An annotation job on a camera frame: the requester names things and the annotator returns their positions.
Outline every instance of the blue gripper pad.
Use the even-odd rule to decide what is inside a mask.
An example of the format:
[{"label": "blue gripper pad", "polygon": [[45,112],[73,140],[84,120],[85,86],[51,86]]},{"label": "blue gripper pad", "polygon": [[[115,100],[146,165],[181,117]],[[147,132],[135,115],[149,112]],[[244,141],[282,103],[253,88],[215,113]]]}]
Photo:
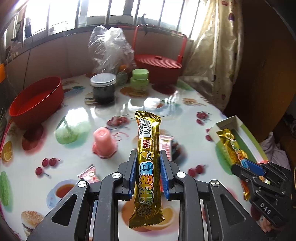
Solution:
[{"label": "blue gripper pad", "polygon": [[135,182],[136,182],[136,163],[137,163],[137,156],[135,157],[134,161],[133,161],[133,167],[131,169],[131,175],[130,175],[130,179],[129,179],[129,190],[128,190],[128,194],[130,196],[130,199],[133,196],[133,192],[135,189]]},{"label": "blue gripper pad", "polygon": [[165,164],[164,164],[164,160],[163,160],[163,155],[160,154],[160,177],[161,177],[161,181],[163,183],[163,194],[165,195],[166,199],[169,199],[169,184],[168,184],[168,175],[166,173],[165,170]]},{"label": "blue gripper pad", "polygon": [[262,166],[250,161],[249,159],[245,158],[248,163],[250,170],[255,173],[257,176],[265,176],[265,172],[263,171]]}]

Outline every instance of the candy wrapper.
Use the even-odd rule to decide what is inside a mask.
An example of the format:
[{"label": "candy wrapper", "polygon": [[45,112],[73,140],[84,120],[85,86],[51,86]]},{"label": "candy wrapper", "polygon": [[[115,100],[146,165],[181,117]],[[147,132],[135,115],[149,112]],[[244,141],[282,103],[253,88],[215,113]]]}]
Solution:
[{"label": "candy wrapper", "polygon": [[159,136],[159,150],[165,150],[168,160],[172,161],[172,140],[174,137]]},{"label": "candy wrapper", "polygon": [[139,141],[134,192],[135,211],[129,220],[130,228],[164,221],[161,211],[159,164],[161,118],[148,112],[136,111],[136,120],[139,126]]},{"label": "candy wrapper", "polygon": [[[230,165],[240,164],[243,167],[249,169],[249,166],[245,160],[245,158],[248,158],[248,155],[243,150],[241,150],[231,131],[229,129],[224,129],[217,131],[217,134],[220,137],[223,146],[225,147],[224,150],[226,150],[226,152],[224,152],[224,155],[227,160],[230,161]],[[244,193],[244,199],[248,200],[250,197],[249,188],[244,181],[241,181],[241,186]]]},{"label": "candy wrapper", "polygon": [[84,172],[77,175],[79,179],[83,179],[88,183],[95,183],[99,181],[99,178],[96,176],[96,167],[94,165],[90,165]]}]

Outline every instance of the open cardboard box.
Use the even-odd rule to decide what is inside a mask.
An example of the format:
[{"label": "open cardboard box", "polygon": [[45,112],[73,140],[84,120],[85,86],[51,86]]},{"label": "open cardboard box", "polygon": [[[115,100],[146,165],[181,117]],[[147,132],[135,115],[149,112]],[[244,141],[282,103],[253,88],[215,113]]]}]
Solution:
[{"label": "open cardboard box", "polygon": [[231,165],[230,156],[228,155],[226,148],[223,146],[220,137],[217,135],[217,131],[228,128],[237,140],[240,148],[247,153],[248,159],[253,162],[260,162],[268,160],[261,146],[244,125],[244,123],[235,115],[225,120],[216,123],[209,131],[209,135],[223,153],[224,157]]}]

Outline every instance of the round emblem on wrapper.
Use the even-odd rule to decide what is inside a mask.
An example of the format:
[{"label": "round emblem on wrapper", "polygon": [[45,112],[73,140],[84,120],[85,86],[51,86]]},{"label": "round emblem on wrapper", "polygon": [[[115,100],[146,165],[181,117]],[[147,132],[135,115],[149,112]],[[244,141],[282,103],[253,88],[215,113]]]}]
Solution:
[{"label": "round emblem on wrapper", "polygon": [[234,135],[231,134],[231,133],[225,133],[225,137],[226,137],[228,140],[234,140]]},{"label": "round emblem on wrapper", "polygon": [[151,213],[151,207],[144,205],[142,207],[140,207],[137,211],[137,215],[140,217],[145,217],[147,215],[149,215]]}]

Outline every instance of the red basket handle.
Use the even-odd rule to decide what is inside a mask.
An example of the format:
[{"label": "red basket handle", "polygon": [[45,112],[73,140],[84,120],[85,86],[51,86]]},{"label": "red basket handle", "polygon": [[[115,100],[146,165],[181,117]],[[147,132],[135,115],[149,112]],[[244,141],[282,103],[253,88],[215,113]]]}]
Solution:
[{"label": "red basket handle", "polygon": [[[134,36],[133,36],[133,50],[134,51],[136,51],[136,40],[137,40],[138,29],[139,29],[139,27],[143,27],[143,26],[145,26],[145,27],[153,27],[153,28],[156,28],[156,29],[162,29],[162,30],[167,31],[166,28],[158,27],[158,26],[152,25],[152,24],[140,24],[140,25],[138,25],[135,28],[135,33],[134,33]],[[173,31],[173,32],[180,35],[180,36],[183,36],[183,42],[182,42],[181,50],[180,50],[180,53],[179,53],[178,58],[177,58],[177,62],[181,63],[182,60],[183,60],[183,55],[184,55],[184,51],[185,51],[185,47],[186,47],[186,43],[187,43],[187,37],[186,37],[185,34],[179,33],[177,31]]]}]

